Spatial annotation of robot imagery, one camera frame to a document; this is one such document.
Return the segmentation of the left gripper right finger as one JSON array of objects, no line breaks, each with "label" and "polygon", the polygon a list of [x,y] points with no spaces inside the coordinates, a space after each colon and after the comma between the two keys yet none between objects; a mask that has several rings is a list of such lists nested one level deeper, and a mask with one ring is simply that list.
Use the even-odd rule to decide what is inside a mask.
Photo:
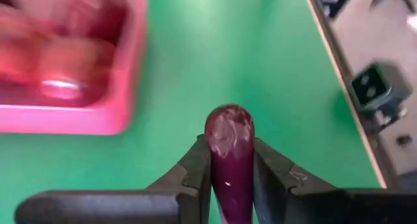
[{"label": "left gripper right finger", "polygon": [[298,166],[259,138],[254,140],[254,205],[259,224],[331,224],[335,186]]}]

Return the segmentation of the small dark red object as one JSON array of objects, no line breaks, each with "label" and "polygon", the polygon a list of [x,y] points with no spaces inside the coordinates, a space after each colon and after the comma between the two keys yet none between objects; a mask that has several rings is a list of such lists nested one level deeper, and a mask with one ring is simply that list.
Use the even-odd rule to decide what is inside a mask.
[{"label": "small dark red object", "polygon": [[222,224],[252,224],[254,123],[243,107],[225,104],[205,123],[211,182]]}]

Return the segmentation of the pink plastic basket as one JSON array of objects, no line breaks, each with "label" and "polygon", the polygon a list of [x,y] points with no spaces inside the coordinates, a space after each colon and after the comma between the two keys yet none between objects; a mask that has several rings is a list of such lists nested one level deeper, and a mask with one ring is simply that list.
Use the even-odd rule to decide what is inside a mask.
[{"label": "pink plastic basket", "polygon": [[[127,0],[131,14],[116,49],[109,90],[85,107],[5,105],[0,102],[0,133],[114,135],[133,116],[142,53],[146,47],[148,0]],[[0,92],[0,101],[6,98]]]}]

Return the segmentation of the dark red apple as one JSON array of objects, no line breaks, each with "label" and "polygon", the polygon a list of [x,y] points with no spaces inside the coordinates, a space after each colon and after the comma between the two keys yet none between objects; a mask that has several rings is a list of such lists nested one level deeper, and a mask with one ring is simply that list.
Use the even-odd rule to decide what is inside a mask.
[{"label": "dark red apple", "polygon": [[45,47],[36,90],[48,98],[80,100],[100,96],[108,85],[115,46],[92,38],[57,38]]}]

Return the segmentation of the black power box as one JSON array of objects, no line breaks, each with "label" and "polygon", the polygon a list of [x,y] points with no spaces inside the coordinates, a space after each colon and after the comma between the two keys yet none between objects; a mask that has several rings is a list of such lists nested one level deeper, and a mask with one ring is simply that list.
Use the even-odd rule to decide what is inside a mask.
[{"label": "black power box", "polygon": [[349,81],[349,94],[365,128],[379,133],[401,118],[401,104],[412,86],[395,63],[374,61]]}]

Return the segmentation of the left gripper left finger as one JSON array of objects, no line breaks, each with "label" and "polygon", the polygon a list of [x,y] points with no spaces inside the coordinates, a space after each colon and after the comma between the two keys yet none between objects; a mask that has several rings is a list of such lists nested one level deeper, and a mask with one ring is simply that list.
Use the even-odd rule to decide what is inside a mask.
[{"label": "left gripper left finger", "polygon": [[179,205],[179,224],[209,224],[210,152],[204,135],[198,135],[189,151],[147,191],[173,192]]}]

